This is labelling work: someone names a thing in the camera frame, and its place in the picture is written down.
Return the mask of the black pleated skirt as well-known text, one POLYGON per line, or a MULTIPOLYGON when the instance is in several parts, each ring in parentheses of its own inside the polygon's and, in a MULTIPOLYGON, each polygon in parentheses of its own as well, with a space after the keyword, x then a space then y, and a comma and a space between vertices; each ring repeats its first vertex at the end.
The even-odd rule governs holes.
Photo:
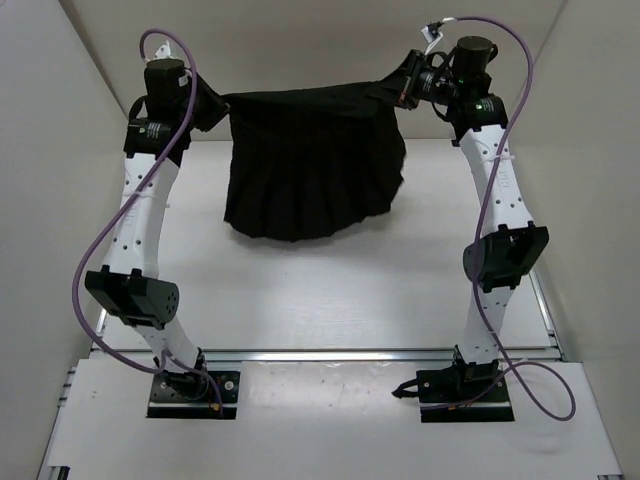
POLYGON ((223 219, 236 232, 316 240, 390 211, 407 149, 379 82, 224 98, 232 153, 223 219))

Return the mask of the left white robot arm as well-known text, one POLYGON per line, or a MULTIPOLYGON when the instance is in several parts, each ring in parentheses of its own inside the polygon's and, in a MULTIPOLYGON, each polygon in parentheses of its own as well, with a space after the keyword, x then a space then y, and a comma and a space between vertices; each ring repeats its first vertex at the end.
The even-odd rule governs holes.
POLYGON ((158 252, 169 194, 191 132, 211 130, 229 107, 189 68, 147 70, 144 78, 146 93, 129 112, 121 206, 98 236, 110 241, 109 249, 96 270, 81 260, 74 287, 85 288, 110 316, 133 330, 154 358, 152 365, 141 365, 97 337, 105 353, 159 376, 189 402, 205 400, 221 409, 219 384, 177 318, 179 288, 159 277, 158 252))

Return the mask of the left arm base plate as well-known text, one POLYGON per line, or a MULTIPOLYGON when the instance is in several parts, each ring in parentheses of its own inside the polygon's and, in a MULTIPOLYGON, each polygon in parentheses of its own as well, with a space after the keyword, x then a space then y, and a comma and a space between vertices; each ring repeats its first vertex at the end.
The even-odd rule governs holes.
POLYGON ((217 390, 192 373, 155 375, 150 387, 146 416, 151 419, 234 420, 240 392, 239 363, 208 365, 217 390))

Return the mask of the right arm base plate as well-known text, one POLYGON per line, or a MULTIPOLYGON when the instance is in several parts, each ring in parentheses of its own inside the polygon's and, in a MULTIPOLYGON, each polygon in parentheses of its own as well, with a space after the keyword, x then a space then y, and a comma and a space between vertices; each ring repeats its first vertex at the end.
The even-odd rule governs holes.
POLYGON ((515 420, 502 378, 458 382, 452 367, 416 372, 422 423, 504 423, 515 420))

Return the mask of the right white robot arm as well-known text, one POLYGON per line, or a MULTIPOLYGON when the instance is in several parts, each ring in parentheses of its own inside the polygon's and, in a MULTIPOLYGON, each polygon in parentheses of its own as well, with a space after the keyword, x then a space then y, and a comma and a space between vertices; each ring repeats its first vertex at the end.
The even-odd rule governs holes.
POLYGON ((480 202, 474 238, 463 253, 471 283, 463 340, 449 367, 420 375, 423 392, 440 408, 467 405, 501 382, 499 335, 507 305, 549 242, 516 179, 508 145, 513 118, 490 90, 486 69, 496 54, 492 42, 465 37, 450 53, 411 51, 396 73, 396 106, 410 110, 429 102, 446 109, 440 117, 453 127, 453 144, 468 162, 480 202))

